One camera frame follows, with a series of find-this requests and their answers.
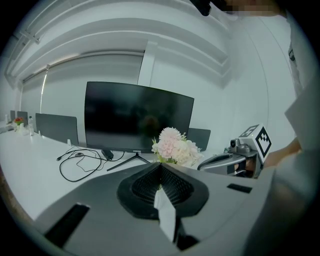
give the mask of person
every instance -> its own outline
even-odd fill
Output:
[[[291,28],[291,44],[288,55],[290,58],[293,86],[296,97],[299,97],[303,89],[313,79],[319,79],[319,63],[307,37],[298,25],[294,17],[282,7],[281,0],[225,0],[224,12],[238,12],[243,16],[276,16],[281,15],[287,19]],[[271,152],[264,162],[264,168],[277,166],[284,158],[289,155],[297,154],[301,150],[298,138],[295,138],[286,147]],[[254,163],[247,161],[246,170],[252,171]]]

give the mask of curved monitor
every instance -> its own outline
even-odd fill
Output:
[[[116,82],[87,82],[84,125],[87,147],[151,153],[166,127],[189,129],[194,99],[166,90]]]

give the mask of white desk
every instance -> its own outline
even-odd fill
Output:
[[[61,176],[59,171],[60,163],[67,156],[60,161],[57,161],[57,158],[70,148],[65,143],[39,136],[37,133],[32,137],[22,136],[14,131],[0,134],[0,164],[3,174],[16,200],[33,220],[53,202],[89,179],[144,164],[136,159],[107,172],[108,168],[134,155],[133,153],[125,153],[121,160],[107,162],[102,170],[95,171],[89,177],[78,182],[69,182]],[[84,151],[83,153],[93,155],[90,152]],[[213,151],[204,152],[204,159],[209,158],[213,153]],[[115,160],[121,156],[122,152],[114,152]],[[153,154],[142,154],[141,156],[149,162],[156,158]],[[76,162],[79,160],[80,158],[75,158],[62,165],[62,172],[68,179],[77,180],[88,174],[76,166]],[[90,170],[96,168],[99,163],[98,159],[86,157],[79,165],[85,170]]]

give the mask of black slot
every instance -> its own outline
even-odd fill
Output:
[[[45,237],[62,248],[70,235],[74,232],[81,220],[89,211],[89,207],[76,204],[74,205],[46,234]]]
[[[252,187],[241,186],[241,185],[237,185],[237,184],[230,184],[227,186],[227,188],[232,189],[232,190],[241,191],[241,192],[248,193],[248,194],[252,190]]]

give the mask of light strip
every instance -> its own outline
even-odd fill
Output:
[[[41,99],[40,99],[40,114],[42,113],[42,95],[44,94],[44,88],[45,88],[45,83],[46,83],[46,78],[47,78],[48,70],[45,73],[43,84],[42,84],[42,90],[41,90]]]

